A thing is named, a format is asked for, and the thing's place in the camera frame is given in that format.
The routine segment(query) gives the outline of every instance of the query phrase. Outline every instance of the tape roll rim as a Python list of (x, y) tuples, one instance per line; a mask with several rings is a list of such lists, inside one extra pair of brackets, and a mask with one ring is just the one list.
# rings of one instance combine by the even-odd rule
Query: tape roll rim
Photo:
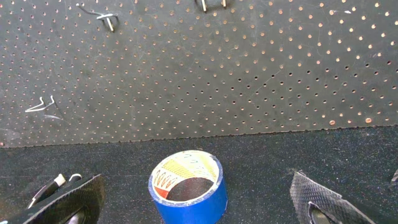
[[(164, 198), (160, 198), (155, 193), (154, 186), (152, 185), (152, 179), (154, 178), (153, 171), (152, 171), (151, 174), (150, 174), (149, 183), (148, 183), (149, 193), (150, 193), (150, 195), (152, 196), (152, 198), (156, 202), (158, 202), (158, 203), (160, 203), (162, 205), (166, 205), (166, 206), (170, 206), (170, 207), (186, 207), (186, 206), (198, 204), (198, 203), (208, 199), (209, 197), (211, 197), (215, 193), (215, 191), (218, 189), (218, 187), (221, 184), (221, 181), (223, 180), (223, 167), (221, 166), (221, 163), (219, 162), (219, 160), (214, 155), (212, 155), (212, 154), (210, 154), (208, 152), (205, 152), (205, 151), (200, 151), (200, 150), (187, 150), (187, 151), (181, 151), (181, 152), (202, 152), (202, 153), (208, 154), (209, 157), (216, 162), (216, 165), (218, 167), (218, 178), (217, 178), (217, 181), (215, 183), (213, 183), (213, 185), (210, 187), (210, 189), (206, 193), (204, 193), (203, 195), (201, 195), (199, 197), (196, 197), (196, 198), (193, 198), (193, 199), (190, 199), (190, 200), (187, 200), (187, 201), (183, 201), (183, 202), (171, 201), (171, 200), (167, 200), (167, 199), (164, 199)], [(170, 159), (170, 157), (172, 157), (172, 156), (174, 156), (174, 155), (176, 155), (178, 153), (181, 153), (181, 152), (176, 152), (176, 153), (166, 157), (160, 163), (158, 163), (156, 165), (156, 167), (159, 166), (159, 164), (162, 164), (167, 159)]]

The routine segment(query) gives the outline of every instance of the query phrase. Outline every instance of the black carpet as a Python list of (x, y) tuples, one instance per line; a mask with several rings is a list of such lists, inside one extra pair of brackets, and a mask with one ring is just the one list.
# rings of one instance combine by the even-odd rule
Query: black carpet
[(289, 189), (295, 170), (338, 192), (376, 223), (398, 223), (398, 127), (219, 138), (0, 149), (0, 220), (26, 208), (47, 181), (102, 174), (98, 223), (160, 223), (149, 195), (152, 169), (189, 149), (223, 165), (228, 208), (220, 223), (298, 223)]

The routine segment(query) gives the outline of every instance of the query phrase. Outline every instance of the blue tape roll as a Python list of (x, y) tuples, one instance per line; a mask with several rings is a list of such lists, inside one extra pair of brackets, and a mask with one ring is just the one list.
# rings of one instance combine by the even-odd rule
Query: blue tape roll
[[(204, 153), (215, 161), (218, 167), (218, 178), (217, 181), (213, 183), (213, 186), (210, 188), (210, 190), (193, 200), (189, 200), (186, 202), (175, 202), (162, 198), (159, 194), (157, 194), (157, 192), (155, 192), (156, 190), (153, 184), (154, 178), (160, 178), (157, 177), (154, 173), (156, 168), (154, 169), (152, 175), (149, 177), (149, 193), (154, 199), (155, 205), (166, 223), (212, 224), (216, 223), (225, 212), (228, 199), (226, 194), (225, 181), (223, 178), (223, 168), (219, 160), (215, 156), (212, 156), (207, 152)], [(160, 166), (161, 164), (165, 164), (168, 158), (164, 159), (158, 166)]]

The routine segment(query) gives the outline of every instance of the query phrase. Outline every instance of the roll of tape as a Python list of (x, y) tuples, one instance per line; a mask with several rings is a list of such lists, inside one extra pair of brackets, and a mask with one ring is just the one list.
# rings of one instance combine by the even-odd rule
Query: roll of tape
[(223, 168), (203, 151), (182, 151), (162, 160), (148, 188), (166, 223), (215, 223), (228, 203)]

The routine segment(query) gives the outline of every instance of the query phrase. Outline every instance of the printed label inside tape roll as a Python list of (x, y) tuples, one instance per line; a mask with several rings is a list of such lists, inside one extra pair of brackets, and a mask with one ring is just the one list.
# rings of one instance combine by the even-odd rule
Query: printed label inside tape roll
[(217, 163), (211, 154), (203, 151), (183, 151), (169, 156), (158, 164), (152, 172), (154, 177), (152, 186), (160, 198), (167, 200), (170, 191), (184, 180), (206, 179), (211, 181), (214, 187), (218, 173)]

